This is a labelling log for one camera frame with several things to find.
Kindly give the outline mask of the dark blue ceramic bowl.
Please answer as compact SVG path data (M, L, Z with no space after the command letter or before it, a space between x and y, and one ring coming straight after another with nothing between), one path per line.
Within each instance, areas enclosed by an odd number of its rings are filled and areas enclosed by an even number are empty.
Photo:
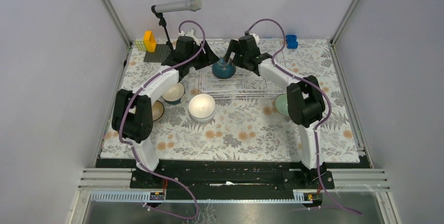
M236 73L236 66L231 62L231 59L226 62L224 58L220 58L212 65L212 73L219 79L229 79Z

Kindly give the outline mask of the teal bowl white interior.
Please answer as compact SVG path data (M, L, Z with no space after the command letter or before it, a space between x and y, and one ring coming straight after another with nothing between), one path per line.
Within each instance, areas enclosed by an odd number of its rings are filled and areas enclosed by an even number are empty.
M185 94L185 87L182 83L176 83L165 91L161 97L163 100L171 105L176 105L181 102L182 97Z

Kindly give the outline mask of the pale green ceramic bowl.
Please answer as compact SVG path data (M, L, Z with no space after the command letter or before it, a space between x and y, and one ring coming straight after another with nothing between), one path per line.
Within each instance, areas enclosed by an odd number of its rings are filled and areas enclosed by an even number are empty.
M275 99L275 109L284 117L289 117L287 94L281 94Z

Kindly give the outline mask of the white ribbed bowl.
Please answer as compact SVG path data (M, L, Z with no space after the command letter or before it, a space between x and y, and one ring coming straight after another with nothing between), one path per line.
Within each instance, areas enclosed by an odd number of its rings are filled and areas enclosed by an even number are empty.
M189 104L188 111L197 122L208 122L215 115L215 100L208 94L194 96Z

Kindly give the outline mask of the dark brown patterned bowl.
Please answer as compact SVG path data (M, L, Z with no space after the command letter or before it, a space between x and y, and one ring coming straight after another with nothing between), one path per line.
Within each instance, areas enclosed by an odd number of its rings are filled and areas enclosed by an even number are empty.
M159 120L164 114L164 104L159 100L155 101L152 105L152 118L153 121Z

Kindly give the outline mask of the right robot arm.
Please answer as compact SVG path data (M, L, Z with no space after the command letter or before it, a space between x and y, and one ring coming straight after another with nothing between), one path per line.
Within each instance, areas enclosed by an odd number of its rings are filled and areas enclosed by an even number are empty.
M292 122L298 125L302 144L301 162L307 168L300 174L303 186L314 188L321 181L316 170L322 165L318 135L326 109L323 91L313 76L298 77L279 65L268 53L261 53L253 35L246 35L229 43L225 61L261 76L286 91L287 110Z

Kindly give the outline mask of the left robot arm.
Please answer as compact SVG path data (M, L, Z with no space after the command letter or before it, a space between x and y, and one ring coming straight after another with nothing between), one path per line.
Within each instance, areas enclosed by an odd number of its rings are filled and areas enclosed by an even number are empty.
M120 89L115 97L112 129L119 141L132 149L136 166L144 170L142 181L151 188L162 183L156 170L159 158L150 140L153 129L152 105L170 87L188 75L190 68L201 69L218 61L206 40L200 45L194 38L180 36L176 48L154 75L134 90Z

